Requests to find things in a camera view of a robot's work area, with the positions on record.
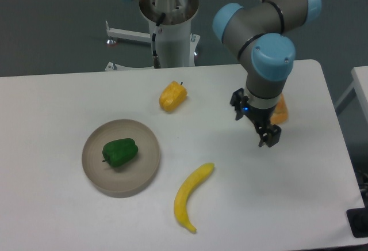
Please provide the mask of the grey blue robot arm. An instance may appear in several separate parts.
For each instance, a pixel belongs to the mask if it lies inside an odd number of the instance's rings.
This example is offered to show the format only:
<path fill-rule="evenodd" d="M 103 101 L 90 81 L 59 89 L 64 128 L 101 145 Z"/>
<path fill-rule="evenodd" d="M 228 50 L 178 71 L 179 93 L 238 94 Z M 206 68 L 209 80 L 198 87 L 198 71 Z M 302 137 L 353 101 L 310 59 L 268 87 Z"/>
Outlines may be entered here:
<path fill-rule="evenodd" d="M 315 20 L 321 7 L 321 0 L 260 0 L 252 9 L 230 3 L 213 19 L 214 34 L 247 72 L 245 87 L 233 93 L 230 103 L 237 119 L 252 122 L 261 146 L 272 147 L 281 136 L 271 116 L 296 57 L 285 33 Z M 191 21 L 199 0 L 139 0 L 139 8 L 149 25 L 154 68 L 190 66 Z"/>

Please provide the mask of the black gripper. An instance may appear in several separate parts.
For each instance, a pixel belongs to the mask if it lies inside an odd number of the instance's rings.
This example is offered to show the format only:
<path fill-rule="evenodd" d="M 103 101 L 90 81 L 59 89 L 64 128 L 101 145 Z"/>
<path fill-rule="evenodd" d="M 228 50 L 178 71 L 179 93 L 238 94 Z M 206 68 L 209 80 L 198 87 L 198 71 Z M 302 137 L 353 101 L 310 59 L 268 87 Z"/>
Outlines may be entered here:
<path fill-rule="evenodd" d="M 232 94 L 230 105 L 236 112 L 235 120 L 247 116 L 252 121 L 260 137 L 259 147 L 273 147 L 279 142 L 281 127 L 271 124 L 270 121 L 277 102 L 278 97 L 263 99 L 254 95 L 246 95 L 243 88 Z"/>

